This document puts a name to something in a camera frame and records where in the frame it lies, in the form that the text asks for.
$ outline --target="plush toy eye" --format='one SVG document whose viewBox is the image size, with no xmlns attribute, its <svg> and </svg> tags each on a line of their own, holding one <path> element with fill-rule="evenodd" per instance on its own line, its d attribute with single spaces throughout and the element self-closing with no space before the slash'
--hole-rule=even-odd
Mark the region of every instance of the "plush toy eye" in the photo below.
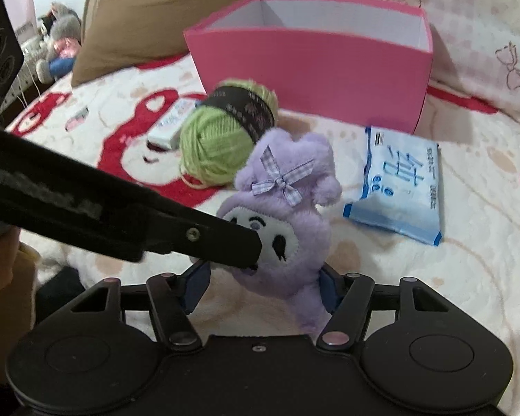
<svg viewBox="0 0 520 416">
<path fill-rule="evenodd" d="M 285 255 L 285 249 L 287 247 L 287 240 L 285 236 L 278 234 L 272 242 L 273 251 L 276 253 L 279 260 L 287 261 L 287 257 Z"/>
<path fill-rule="evenodd" d="M 266 223 L 262 217 L 252 216 L 248 221 L 251 223 L 251 228 L 256 231 L 266 226 Z"/>
</svg>

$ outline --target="bedsheet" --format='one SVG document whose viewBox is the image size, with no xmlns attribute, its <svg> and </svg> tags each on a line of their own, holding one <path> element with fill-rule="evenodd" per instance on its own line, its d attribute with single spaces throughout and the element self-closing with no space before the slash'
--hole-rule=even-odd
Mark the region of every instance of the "bedsheet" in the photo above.
<svg viewBox="0 0 520 416">
<path fill-rule="evenodd" d="M 500 406 L 509 415 L 520 415 L 520 125 L 475 99 L 436 86 L 429 88 L 416 134 L 440 145 L 442 243 L 423 245 L 355 225 L 341 216 L 340 202 L 323 211 L 333 227 L 327 261 L 339 272 L 361 272 L 377 283 L 419 277 L 488 327 L 509 347 L 516 368 Z M 178 95 L 202 92 L 189 56 L 126 69 L 74 90 L 68 76 L 9 130 L 213 214 L 232 191 L 187 188 L 179 179 L 179 153 L 159 153 L 146 143 L 148 128 Z M 87 117 L 75 118 L 85 107 Z M 363 127 L 285 110 L 279 124 L 296 136 L 309 131 L 327 136 L 344 187 L 343 201 L 358 197 L 365 161 Z M 108 276 L 120 277 L 124 285 L 143 283 L 190 265 L 176 253 L 147 254 L 141 263 L 130 264 L 28 232 L 21 238 L 43 256 L 42 280 L 55 263 L 77 268 L 85 286 Z M 247 292 L 222 270 L 213 271 L 212 284 L 191 319 L 201 336 L 297 332 L 281 302 Z M 146 314 L 131 314 L 128 321 L 153 336 Z M 388 314 L 377 313 L 370 331 L 391 321 Z"/>
</svg>

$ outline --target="pink box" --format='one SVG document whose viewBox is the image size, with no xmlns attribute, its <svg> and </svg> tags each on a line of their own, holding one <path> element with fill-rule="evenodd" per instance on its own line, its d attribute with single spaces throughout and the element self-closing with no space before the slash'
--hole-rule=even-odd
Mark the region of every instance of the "pink box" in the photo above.
<svg viewBox="0 0 520 416">
<path fill-rule="evenodd" d="M 425 12 L 380 0 L 241 0 L 184 33 L 207 92 L 227 78 L 282 108 L 412 133 L 430 77 Z"/>
</svg>

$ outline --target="gray stuffed animal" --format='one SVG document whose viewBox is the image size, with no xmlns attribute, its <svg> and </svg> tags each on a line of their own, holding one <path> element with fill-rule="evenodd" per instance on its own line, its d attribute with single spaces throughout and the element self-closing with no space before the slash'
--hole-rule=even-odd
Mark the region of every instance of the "gray stuffed animal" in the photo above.
<svg viewBox="0 0 520 416">
<path fill-rule="evenodd" d="M 41 83 L 52 83 L 72 71 L 81 49 L 81 22 L 73 11 L 54 2 L 52 13 L 56 17 L 50 29 L 48 52 L 45 59 L 36 63 L 36 74 Z"/>
</svg>

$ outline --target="yarn label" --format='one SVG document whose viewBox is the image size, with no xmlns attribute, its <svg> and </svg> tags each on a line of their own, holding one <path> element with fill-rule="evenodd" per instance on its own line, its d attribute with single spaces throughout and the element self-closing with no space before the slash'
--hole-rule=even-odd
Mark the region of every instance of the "yarn label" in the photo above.
<svg viewBox="0 0 520 416">
<path fill-rule="evenodd" d="M 255 144 L 267 130 L 276 125 L 276 119 L 266 102 L 242 87 L 218 87 L 201 106 L 218 108 L 234 117 Z"/>
</svg>

